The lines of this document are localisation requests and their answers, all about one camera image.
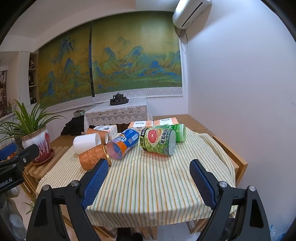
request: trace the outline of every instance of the cardboard box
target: cardboard box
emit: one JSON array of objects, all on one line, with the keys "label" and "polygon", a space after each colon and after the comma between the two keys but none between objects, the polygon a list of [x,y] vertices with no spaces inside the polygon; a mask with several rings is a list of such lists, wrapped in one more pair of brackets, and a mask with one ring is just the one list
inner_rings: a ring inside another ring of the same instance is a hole
[{"label": "cardboard box", "polygon": [[179,124],[179,122],[175,117],[154,121],[154,126],[175,125],[175,124]]},{"label": "cardboard box", "polygon": [[117,125],[96,126],[94,129],[108,132],[108,140],[112,140],[117,134]]},{"label": "cardboard box", "polygon": [[133,121],[130,123],[128,128],[134,128],[137,132],[141,132],[144,128],[151,128],[153,127],[152,120],[143,120],[143,121]]}]

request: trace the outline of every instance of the grapefruit label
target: grapefruit label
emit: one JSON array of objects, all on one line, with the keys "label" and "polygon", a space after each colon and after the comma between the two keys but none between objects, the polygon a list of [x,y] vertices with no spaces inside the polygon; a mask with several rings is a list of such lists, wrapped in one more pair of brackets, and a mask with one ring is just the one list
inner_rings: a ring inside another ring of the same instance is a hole
[{"label": "grapefruit label", "polygon": [[171,128],[144,128],[140,134],[140,146],[145,151],[162,155],[171,155],[171,150],[176,144],[176,134]]}]

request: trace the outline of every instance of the wooden slats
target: wooden slats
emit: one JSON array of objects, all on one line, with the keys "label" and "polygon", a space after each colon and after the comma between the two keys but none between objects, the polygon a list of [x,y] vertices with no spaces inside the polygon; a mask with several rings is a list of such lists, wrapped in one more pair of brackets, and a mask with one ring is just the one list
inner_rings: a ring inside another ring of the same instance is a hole
[{"label": "wooden slats", "polygon": [[41,165],[29,163],[25,167],[25,173],[36,178],[37,180],[40,180],[53,168],[53,166],[58,162],[58,160],[60,160],[60,158],[66,153],[68,149],[68,146],[54,148],[55,153],[50,161],[47,161]]}]

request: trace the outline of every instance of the blue gripper pad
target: blue gripper pad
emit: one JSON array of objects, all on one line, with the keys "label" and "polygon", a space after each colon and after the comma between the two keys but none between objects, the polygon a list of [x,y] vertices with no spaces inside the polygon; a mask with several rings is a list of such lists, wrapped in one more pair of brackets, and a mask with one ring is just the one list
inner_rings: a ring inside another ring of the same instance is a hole
[{"label": "blue gripper pad", "polygon": [[205,205],[214,210],[217,205],[214,189],[206,179],[205,175],[203,174],[202,170],[199,168],[195,160],[192,160],[190,162],[189,171],[200,195],[202,196]]},{"label": "blue gripper pad", "polygon": [[98,192],[108,174],[108,161],[104,160],[96,173],[93,175],[86,188],[84,189],[84,196],[81,202],[81,206],[85,210],[87,206],[92,205]]}]

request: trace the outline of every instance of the gold rim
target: gold rim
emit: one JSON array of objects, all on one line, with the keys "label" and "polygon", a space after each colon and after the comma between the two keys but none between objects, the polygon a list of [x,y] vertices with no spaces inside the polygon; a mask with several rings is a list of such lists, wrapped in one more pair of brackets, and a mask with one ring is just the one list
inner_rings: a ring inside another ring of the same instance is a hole
[{"label": "gold rim", "polygon": [[31,133],[29,135],[26,135],[26,136],[21,137],[20,139],[22,141],[27,141],[27,140],[31,139],[32,137],[35,137],[35,136],[39,135],[41,132],[43,132],[45,130],[46,130],[46,126],[43,127],[43,128],[41,128],[41,129],[39,129],[39,130],[37,130],[37,131],[34,131],[33,133]]},{"label": "gold rim", "polygon": [[104,150],[104,153],[106,155],[107,161],[109,163],[109,166],[111,166],[111,160],[110,160],[109,154],[107,152],[106,146],[104,144],[102,144],[102,146],[103,146],[103,150]]}]

